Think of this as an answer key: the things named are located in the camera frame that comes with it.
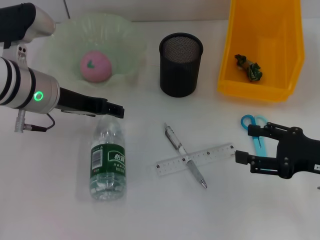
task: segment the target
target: pink ball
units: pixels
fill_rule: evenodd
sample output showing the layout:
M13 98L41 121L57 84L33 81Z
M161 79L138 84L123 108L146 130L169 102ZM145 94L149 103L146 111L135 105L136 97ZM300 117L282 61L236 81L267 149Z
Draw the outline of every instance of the pink ball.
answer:
M101 83L111 77L112 65L106 55L94 50L83 56L80 71L88 82Z

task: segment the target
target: yellow container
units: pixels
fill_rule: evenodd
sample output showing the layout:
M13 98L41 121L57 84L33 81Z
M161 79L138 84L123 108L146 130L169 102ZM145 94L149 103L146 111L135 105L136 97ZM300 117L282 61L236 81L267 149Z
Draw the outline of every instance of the yellow container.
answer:
M237 67L237 54L259 64L260 81L250 82ZM300 0L231 0L219 92L286 101L294 92L304 59Z

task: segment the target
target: pen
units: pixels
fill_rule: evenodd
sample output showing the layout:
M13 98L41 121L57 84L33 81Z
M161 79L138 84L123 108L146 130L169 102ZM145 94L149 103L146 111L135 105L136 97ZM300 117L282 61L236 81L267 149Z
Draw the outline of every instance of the pen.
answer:
M170 126L168 126L166 123L164 124L164 129L165 129L165 135L175 148L179 152L179 154L183 157L182 160L185 161L186 166L189 168L191 171L192 175L195 177L196 181L199 182L202 186L207 188L207 183L202 176L202 174L199 172L197 166L195 165L194 161L189 158L187 151L185 148L182 146L181 142L175 135L174 131Z

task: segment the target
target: water bottle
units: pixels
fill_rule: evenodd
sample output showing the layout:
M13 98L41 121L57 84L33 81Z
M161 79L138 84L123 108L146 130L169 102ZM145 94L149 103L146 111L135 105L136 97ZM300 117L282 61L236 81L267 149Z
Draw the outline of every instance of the water bottle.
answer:
M90 194L97 200L115 200L126 191L125 139L114 116L102 116L93 134Z

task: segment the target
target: green bottle label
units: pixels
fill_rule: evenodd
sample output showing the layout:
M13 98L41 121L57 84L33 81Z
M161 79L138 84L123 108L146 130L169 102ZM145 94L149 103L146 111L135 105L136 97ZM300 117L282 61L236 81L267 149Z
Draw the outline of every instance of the green bottle label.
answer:
M126 176L125 149L122 146L106 143L92 148L90 178L104 173Z

